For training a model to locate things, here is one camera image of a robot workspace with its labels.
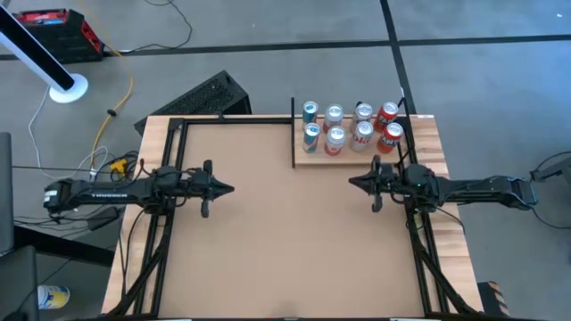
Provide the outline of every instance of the cable connector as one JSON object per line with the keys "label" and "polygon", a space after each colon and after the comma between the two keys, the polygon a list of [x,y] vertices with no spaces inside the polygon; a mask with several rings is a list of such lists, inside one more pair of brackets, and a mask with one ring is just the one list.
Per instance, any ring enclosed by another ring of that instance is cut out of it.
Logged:
{"label": "cable connector", "polygon": [[126,159],[120,159],[111,164],[110,169],[111,171],[117,171],[118,173],[125,175],[127,172],[127,165],[128,161]]}

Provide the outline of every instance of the concrete floor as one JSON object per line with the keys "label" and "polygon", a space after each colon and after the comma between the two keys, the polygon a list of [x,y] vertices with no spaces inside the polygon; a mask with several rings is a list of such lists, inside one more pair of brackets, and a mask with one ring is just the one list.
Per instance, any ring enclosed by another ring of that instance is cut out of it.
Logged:
{"label": "concrete floor", "polygon": [[[86,2],[119,49],[152,42],[175,45],[186,37],[186,26],[170,6],[136,0]],[[194,27],[186,46],[388,39],[376,0],[176,3]],[[390,0],[389,5],[399,39],[571,34],[571,4],[565,0]],[[12,0],[8,9],[60,7],[82,12],[74,0]],[[414,46],[401,51],[418,113],[436,115],[453,178],[527,177],[542,159],[571,150],[569,42]],[[101,142],[115,154],[138,149],[140,137],[133,123],[220,70],[227,70],[249,93],[254,113],[287,112],[290,96],[346,105],[358,100],[379,105],[400,96],[390,47],[134,56],[128,66],[135,72],[135,92]],[[35,127],[44,166],[77,166],[89,153],[105,111],[128,87],[124,62],[117,58],[68,69],[85,75],[90,90],[76,103],[46,103]],[[26,126],[46,85],[17,61],[0,62],[0,70],[10,79],[0,86],[0,130],[12,133],[14,164],[34,166]],[[41,197],[34,195],[41,195],[49,180],[35,170],[21,169],[14,171],[14,179],[16,215],[44,217]],[[553,178],[536,187],[540,214],[553,224],[571,226],[571,186]],[[532,213],[498,205],[465,206],[460,213],[477,280],[498,282],[513,316],[568,319],[570,231],[551,229]],[[117,240],[117,226],[79,240],[107,247]],[[42,257],[39,278],[59,263]],[[89,268],[89,278],[84,268]],[[108,274],[102,267],[70,263],[50,280],[72,289],[69,305],[42,313],[42,318],[96,316]]]}

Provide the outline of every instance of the white pole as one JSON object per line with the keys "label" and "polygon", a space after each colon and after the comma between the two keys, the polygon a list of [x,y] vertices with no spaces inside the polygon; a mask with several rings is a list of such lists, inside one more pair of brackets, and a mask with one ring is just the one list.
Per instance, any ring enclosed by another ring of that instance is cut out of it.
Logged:
{"label": "white pole", "polygon": [[6,46],[16,57],[24,62],[28,68],[34,71],[40,78],[42,78],[50,88],[50,97],[58,103],[71,103],[75,102],[87,91],[87,79],[79,74],[70,74],[63,66],[55,60],[55,58],[32,36],[26,28],[24,28],[18,20],[16,20],[2,5],[0,5],[0,13],[2,16],[10,17],[19,28],[26,32],[29,39],[36,42],[36,44],[44,50],[49,59],[53,60],[69,77],[74,80],[73,86],[67,90],[63,89],[58,82],[49,75],[46,70],[43,70],[32,58],[29,57],[24,51],[21,50],[14,42],[5,35],[0,29],[0,43]]}

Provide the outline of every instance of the wooden shelf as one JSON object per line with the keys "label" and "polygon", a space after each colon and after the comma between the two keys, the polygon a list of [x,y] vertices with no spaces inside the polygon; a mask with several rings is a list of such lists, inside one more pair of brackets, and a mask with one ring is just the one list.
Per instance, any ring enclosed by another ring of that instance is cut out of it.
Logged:
{"label": "wooden shelf", "polygon": [[[329,156],[325,153],[325,142],[327,135],[321,132],[318,140],[317,151],[309,153],[303,150],[303,123],[301,119],[296,119],[294,123],[294,148],[295,148],[295,165],[369,165],[373,160],[373,156],[381,155],[383,162],[399,161],[399,152],[395,147],[392,152],[383,154],[377,149],[377,142],[380,133],[375,132],[373,138],[368,143],[368,148],[362,152],[354,152],[349,147],[352,134],[349,132],[352,116],[345,115],[341,125],[345,128],[347,138],[341,152],[336,156]],[[318,115],[318,124],[323,127],[323,115]],[[406,142],[404,136],[401,139],[402,152],[406,152]]]}

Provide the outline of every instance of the white cable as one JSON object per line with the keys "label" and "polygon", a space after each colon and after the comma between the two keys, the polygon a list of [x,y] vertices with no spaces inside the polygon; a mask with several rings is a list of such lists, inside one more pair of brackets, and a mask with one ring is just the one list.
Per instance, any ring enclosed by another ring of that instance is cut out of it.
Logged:
{"label": "white cable", "polygon": [[[36,113],[34,114],[34,116],[29,121],[29,124],[28,124],[29,136],[32,138],[32,143],[34,144],[34,148],[36,149],[37,166],[42,171],[42,174],[44,174],[45,177],[51,178],[53,180],[72,178],[76,174],[78,174],[78,171],[83,167],[83,164],[91,158],[92,154],[96,154],[97,152],[99,152],[101,150],[105,150],[105,157],[103,158],[103,161],[101,162],[101,166],[99,166],[99,169],[101,169],[101,167],[103,166],[105,161],[107,161],[107,156],[109,156],[109,150],[105,146],[99,146],[96,150],[94,150],[88,156],[86,156],[86,158],[80,162],[78,169],[76,169],[71,175],[64,176],[64,177],[53,177],[53,176],[44,172],[44,169],[42,168],[42,161],[41,161],[41,157],[40,157],[40,153],[39,153],[39,148],[37,147],[36,138],[34,137],[34,132],[32,131],[32,125],[34,124],[34,120],[36,120],[37,115],[42,110],[42,108],[44,108],[44,105],[46,104],[47,93],[49,92],[49,90],[50,90],[50,86],[47,87],[46,93],[44,94],[44,98],[42,99],[42,103],[39,104],[39,106],[37,107]],[[93,171],[97,172],[97,171],[99,171],[99,169],[91,169],[91,170],[92,170],[92,172]]]}

